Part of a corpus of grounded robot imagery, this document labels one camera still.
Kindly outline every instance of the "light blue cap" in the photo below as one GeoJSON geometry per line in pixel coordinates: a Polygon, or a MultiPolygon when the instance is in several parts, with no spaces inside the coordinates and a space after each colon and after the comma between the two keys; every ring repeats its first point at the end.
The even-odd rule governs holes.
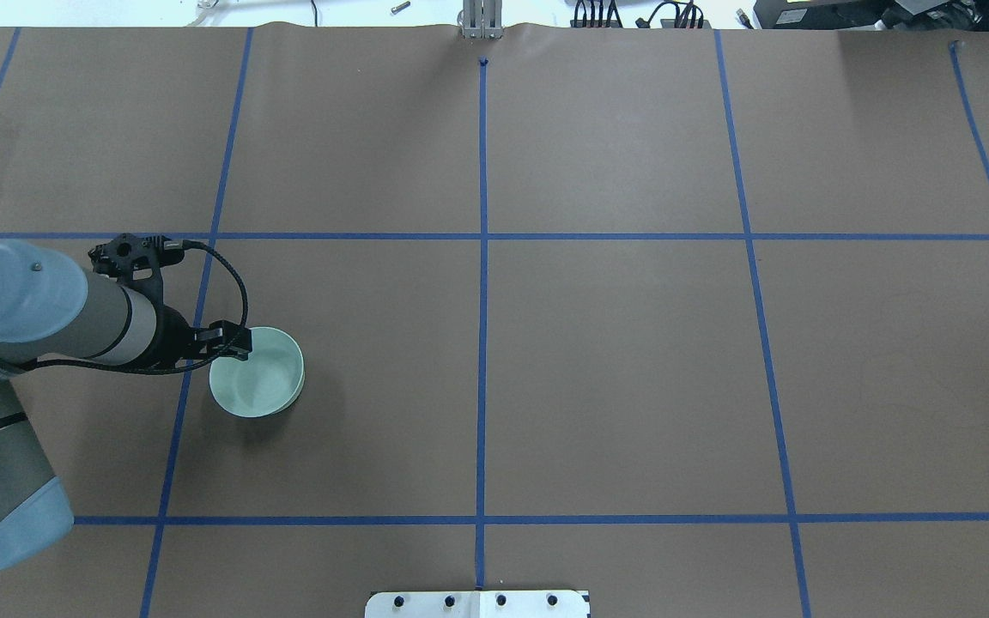
{"type": "Polygon", "coordinates": [[[64,486],[55,476],[0,521],[0,571],[62,539],[74,524],[64,486]]]}
{"type": "Polygon", "coordinates": [[[86,274],[74,259],[17,239],[0,241],[1,342],[58,333],[82,312],[86,297],[86,274]]]}

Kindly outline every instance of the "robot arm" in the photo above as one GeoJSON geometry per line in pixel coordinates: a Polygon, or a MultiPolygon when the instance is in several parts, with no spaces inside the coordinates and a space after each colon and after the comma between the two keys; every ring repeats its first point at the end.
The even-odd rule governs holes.
{"type": "Polygon", "coordinates": [[[9,379],[56,365],[184,373],[220,356],[244,361],[252,349],[242,279],[204,243],[121,234],[89,256],[93,273],[59,251],[0,241],[0,570],[48,547],[74,523],[9,379]],[[187,249],[208,251],[231,271],[243,298],[239,324],[193,328],[164,305],[161,269],[180,263],[187,249]],[[137,278],[145,270],[149,276],[137,278]],[[38,360],[52,353],[78,360],[38,360]],[[176,367],[182,360],[195,363],[176,367]]]}

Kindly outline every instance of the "white bowl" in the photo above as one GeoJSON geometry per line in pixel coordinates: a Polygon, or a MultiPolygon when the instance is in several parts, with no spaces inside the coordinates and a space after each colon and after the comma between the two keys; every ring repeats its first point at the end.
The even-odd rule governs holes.
{"type": "Polygon", "coordinates": [[[282,330],[251,329],[250,359],[216,359],[209,389],[220,407],[243,418],[272,415],[291,406],[303,388],[303,353],[282,330]]]}

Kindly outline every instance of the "white bracket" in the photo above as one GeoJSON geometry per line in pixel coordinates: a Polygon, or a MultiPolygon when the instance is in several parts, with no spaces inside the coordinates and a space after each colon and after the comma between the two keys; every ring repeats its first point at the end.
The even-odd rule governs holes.
{"type": "Polygon", "coordinates": [[[464,0],[460,34],[465,39],[502,39],[502,0],[464,0]]]}
{"type": "Polygon", "coordinates": [[[377,593],[365,618],[590,618],[588,591],[377,593]]]}

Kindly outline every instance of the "white metal plate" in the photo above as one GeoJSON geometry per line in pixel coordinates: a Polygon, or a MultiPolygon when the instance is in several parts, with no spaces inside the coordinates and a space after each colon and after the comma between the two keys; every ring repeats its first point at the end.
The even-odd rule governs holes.
{"type": "Polygon", "coordinates": [[[588,591],[377,593],[365,618],[590,618],[588,591]],[[549,598],[555,599],[554,605],[549,598]]]}

